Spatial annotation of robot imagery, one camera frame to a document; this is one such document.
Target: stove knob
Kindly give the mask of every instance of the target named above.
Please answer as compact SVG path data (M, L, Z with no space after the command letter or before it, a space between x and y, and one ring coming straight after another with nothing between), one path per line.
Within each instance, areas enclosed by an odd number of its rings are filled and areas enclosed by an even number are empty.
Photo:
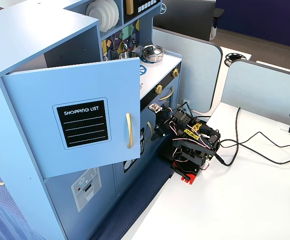
M173 76L173 78L178 77L178 76L180 75L179 70L178 70L177 68L175 68L175 69L173 70L173 73L172 73L171 75Z
M161 95L163 91L163 86L162 85L157 85L157 87L155 88L155 93L157 95Z

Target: shopping list sign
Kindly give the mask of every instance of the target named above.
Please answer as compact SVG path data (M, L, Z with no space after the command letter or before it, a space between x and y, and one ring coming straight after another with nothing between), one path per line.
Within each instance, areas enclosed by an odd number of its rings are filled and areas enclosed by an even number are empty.
M55 105L53 109L66 149L110 140L106 98Z

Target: colorful backsplash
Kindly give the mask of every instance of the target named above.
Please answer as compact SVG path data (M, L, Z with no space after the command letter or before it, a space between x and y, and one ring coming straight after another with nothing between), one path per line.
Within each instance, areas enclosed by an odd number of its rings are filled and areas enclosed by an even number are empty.
M124 51L123 43L127 44L127 51ZM140 20L138 19L101 42L103 58L108 57L111 60L110 52L112 50L117 50L118 54L120 54L122 52L130 52L139 45Z

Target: open cabinet door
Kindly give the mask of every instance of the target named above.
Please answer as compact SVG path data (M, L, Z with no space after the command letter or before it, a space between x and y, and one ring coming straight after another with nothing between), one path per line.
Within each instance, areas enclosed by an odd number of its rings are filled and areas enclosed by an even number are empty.
M43 178L140 157L140 59L2 78Z

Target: gray floor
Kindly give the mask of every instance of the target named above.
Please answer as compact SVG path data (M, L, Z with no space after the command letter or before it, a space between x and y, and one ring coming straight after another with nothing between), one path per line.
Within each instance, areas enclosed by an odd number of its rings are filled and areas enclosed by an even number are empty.
M211 42L229 49L251 54L252 61L261 61L290 69L290 47L223 29Z

